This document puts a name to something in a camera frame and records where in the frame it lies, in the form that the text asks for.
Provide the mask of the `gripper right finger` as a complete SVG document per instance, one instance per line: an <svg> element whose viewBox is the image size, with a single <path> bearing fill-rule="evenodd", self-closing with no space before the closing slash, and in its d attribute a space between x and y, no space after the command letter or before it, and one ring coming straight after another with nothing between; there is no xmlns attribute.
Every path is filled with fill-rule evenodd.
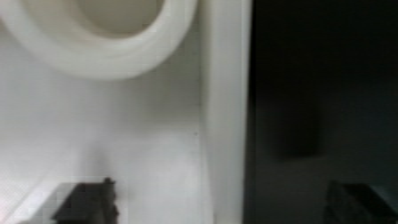
<svg viewBox="0 0 398 224"><path fill-rule="evenodd" d="M324 224L398 224L398 212L368 184L329 183Z"/></svg>

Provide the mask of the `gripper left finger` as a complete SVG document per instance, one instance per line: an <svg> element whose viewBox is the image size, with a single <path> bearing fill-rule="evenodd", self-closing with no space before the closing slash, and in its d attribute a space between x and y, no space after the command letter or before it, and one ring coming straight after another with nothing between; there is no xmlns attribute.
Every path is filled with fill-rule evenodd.
<svg viewBox="0 0 398 224"><path fill-rule="evenodd" d="M120 224L116 181L79 183L52 216L56 224Z"/></svg>

